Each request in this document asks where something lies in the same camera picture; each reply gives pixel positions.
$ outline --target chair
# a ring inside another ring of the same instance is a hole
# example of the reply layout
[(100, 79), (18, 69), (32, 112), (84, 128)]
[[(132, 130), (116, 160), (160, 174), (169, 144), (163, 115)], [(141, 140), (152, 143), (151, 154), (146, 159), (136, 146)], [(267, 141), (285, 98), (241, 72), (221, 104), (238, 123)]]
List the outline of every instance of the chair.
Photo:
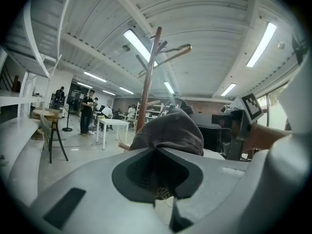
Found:
[[(65, 153), (60, 134), (59, 134), (59, 128), (58, 124), (56, 122), (51, 122), (47, 120), (43, 115), (40, 115), (40, 122), (41, 122), (41, 128), (44, 134), (48, 137), (49, 139), (49, 152), (50, 152), (50, 164), (52, 164), (52, 142), (58, 140), (60, 147), (63, 151), (63, 154), (65, 156), (66, 161), (68, 161), (67, 155)], [(57, 137), (53, 137), (54, 131), (56, 130), (57, 132)]]

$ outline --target white pillar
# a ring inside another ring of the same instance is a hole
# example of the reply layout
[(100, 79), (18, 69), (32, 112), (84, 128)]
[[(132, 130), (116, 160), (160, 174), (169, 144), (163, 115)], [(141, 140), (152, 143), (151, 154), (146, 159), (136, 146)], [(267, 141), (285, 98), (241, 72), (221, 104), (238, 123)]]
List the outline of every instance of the white pillar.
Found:
[[(27, 79), (29, 82), (26, 83), (23, 94), (25, 97), (31, 97), (33, 95), (36, 79), (36, 75), (29, 74)], [(25, 103), (22, 105), (22, 117), (30, 117), (30, 106), (30, 103)]]
[[(23, 95), (24, 95), (24, 91), (25, 91), (25, 86), (26, 86), (28, 75), (29, 75), (29, 73), (26, 71), (25, 75), (24, 75), (24, 78), (23, 78), (23, 81), (22, 81), (22, 83), (20, 85), (19, 97), (23, 97)], [(23, 114), (21, 113), (21, 111), (22, 111), (22, 106), (21, 105), (22, 104), (18, 104), (18, 118), (23, 116)]]
[(8, 56), (8, 54), (5, 52), (5, 50), (0, 46), (0, 74), (2, 71), (2, 67), (5, 63), (6, 57)]

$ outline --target white table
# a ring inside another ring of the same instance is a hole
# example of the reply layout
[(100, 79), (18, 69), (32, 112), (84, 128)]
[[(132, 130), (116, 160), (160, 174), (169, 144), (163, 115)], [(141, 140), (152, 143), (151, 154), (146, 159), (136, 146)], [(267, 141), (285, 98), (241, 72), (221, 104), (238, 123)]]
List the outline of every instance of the white table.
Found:
[(98, 117), (102, 112), (101, 111), (94, 111), (93, 116)]
[(97, 139), (96, 143), (98, 143), (98, 133), (99, 133), (99, 124), (103, 123), (103, 147), (102, 149), (105, 150), (105, 138), (106, 138), (106, 125), (118, 125), (117, 127), (117, 134), (116, 134), (116, 140), (118, 140), (118, 134), (119, 134), (119, 125), (123, 125), (126, 127), (126, 138), (125, 143), (127, 142), (127, 133), (128, 133), (128, 127), (129, 123), (120, 119), (105, 119), (105, 118), (98, 118), (97, 119)]
[(128, 117), (127, 115), (119, 115), (119, 116), (124, 117), (125, 118), (124, 121), (126, 121)]
[(203, 151), (204, 151), (204, 157), (225, 160), (225, 158), (220, 153), (213, 152), (208, 149), (203, 149)]
[(34, 113), (34, 114), (37, 114), (37, 115), (43, 114), (43, 116), (53, 116), (53, 115), (54, 115), (54, 113), (52, 113), (52, 112), (43, 111), (43, 110), (41, 110), (41, 109), (34, 109), (34, 110), (33, 110), (33, 113)]

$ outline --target gray cap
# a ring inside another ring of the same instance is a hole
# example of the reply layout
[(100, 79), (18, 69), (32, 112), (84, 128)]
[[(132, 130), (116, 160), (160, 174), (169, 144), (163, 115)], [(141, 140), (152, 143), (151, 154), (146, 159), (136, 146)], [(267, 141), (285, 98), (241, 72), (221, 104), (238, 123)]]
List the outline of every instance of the gray cap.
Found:
[(169, 147), (203, 156), (204, 139), (199, 128), (181, 109), (172, 111), (145, 124), (136, 134), (130, 150)]

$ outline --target person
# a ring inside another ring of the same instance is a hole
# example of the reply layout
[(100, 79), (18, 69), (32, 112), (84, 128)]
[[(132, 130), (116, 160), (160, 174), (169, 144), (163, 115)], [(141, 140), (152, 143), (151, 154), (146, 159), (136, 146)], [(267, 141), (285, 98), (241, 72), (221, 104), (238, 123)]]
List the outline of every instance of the person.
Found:
[(60, 89), (57, 89), (57, 91), (55, 92), (55, 97), (54, 97), (54, 101), (53, 101), (53, 109), (58, 109), (60, 103), (62, 102), (62, 100), (65, 98), (65, 94), (64, 94), (64, 87), (61, 86)]
[(113, 119), (122, 119), (122, 117), (119, 115), (120, 113), (120, 108), (118, 110), (113, 111)]
[(132, 104), (131, 108), (129, 108), (128, 110), (128, 118), (134, 118), (136, 116), (136, 109), (135, 109), (135, 105)]
[[(132, 104), (131, 108), (128, 109), (128, 119), (133, 119), (136, 116), (135, 105)], [(134, 127), (134, 121), (130, 120), (130, 128)]]
[[(236, 137), (240, 131), (239, 122), (234, 120), (232, 123), (232, 134)], [(266, 150), (270, 149), (272, 145), (282, 137), (288, 136), (292, 131), (283, 131), (272, 127), (266, 127), (258, 123), (253, 123), (250, 128), (250, 132), (246, 140), (244, 141), (242, 152), (258, 149)]]
[[(106, 119), (109, 119), (109, 118), (112, 118), (113, 117), (113, 111), (110, 107), (105, 107), (103, 110), (102, 110), (102, 114), (104, 115), (104, 117)], [(101, 130), (103, 130), (104, 128), (104, 124), (101, 124)]]
[(93, 101), (93, 111), (92, 111), (92, 115), (93, 115), (93, 113), (94, 113), (95, 111), (98, 111), (97, 106), (98, 106), (98, 98), (95, 97), (95, 98), (94, 98), (94, 101)]
[(80, 133), (83, 136), (91, 135), (89, 133), (89, 124), (92, 118), (92, 107), (93, 107), (93, 98), (95, 91), (91, 89), (89, 91), (89, 96), (83, 98), (82, 101), (82, 110), (81, 110), (81, 119), (80, 119)]

